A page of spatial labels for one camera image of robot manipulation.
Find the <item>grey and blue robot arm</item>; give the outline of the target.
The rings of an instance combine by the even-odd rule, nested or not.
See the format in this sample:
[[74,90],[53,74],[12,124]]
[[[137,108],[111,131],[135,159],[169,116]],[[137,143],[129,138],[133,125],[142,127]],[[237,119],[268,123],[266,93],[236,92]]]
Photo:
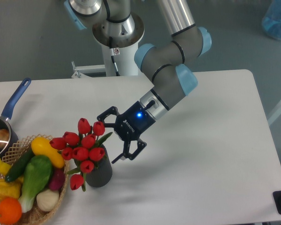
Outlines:
[[66,0],[65,8],[78,29],[90,29],[101,45],[104,64],[74,67],[76,73],[105,72],[107,76],[133,76],[143,73],[153,84],[139,101],[124,113],[111,107],[98,116],[123,141],[122,160],[135,159],[146,147],[140,135],[166,112],[186,97],[198,84],[197,78],[185,65],[207,52],[211,36],[197,27],[185,0],[160,0],[159,9],[172,37],[171,42],[157,48],[139,45],[144,35],[141,18],[131,11],[128,0]]

